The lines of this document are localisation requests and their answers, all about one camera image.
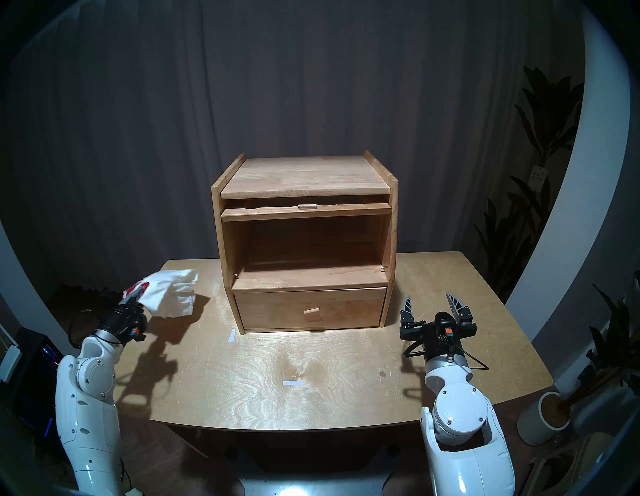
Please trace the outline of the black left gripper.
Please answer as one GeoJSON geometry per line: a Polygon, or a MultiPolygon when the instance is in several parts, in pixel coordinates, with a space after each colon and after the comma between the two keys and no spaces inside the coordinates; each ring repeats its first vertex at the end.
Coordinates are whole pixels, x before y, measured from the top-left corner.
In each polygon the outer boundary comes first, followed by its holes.
{"type": "Polygon", "coordinates": [[[96,337],[111,345],[146,339],[147,317],[138,303],[144,291],[123,291],[121,305],[114,307],[96,329],[96,337]]]}

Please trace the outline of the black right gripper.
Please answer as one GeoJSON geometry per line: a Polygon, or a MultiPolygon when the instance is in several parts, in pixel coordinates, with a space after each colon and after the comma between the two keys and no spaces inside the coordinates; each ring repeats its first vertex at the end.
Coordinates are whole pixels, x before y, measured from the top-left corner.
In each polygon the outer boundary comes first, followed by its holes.
{"type": "Polygon", "coordinates": [[[407,296],[400,312],[400,337],[411,342],[402,353],[403,357],[424,357],[430,361],[444,356],[446,361],[455,361],[455,356],[464,356],[461,340],[477,333],[471,310],[456,296],[446,292],[447,301],[455,320],[414,322],[411,296],[407,296]]]}

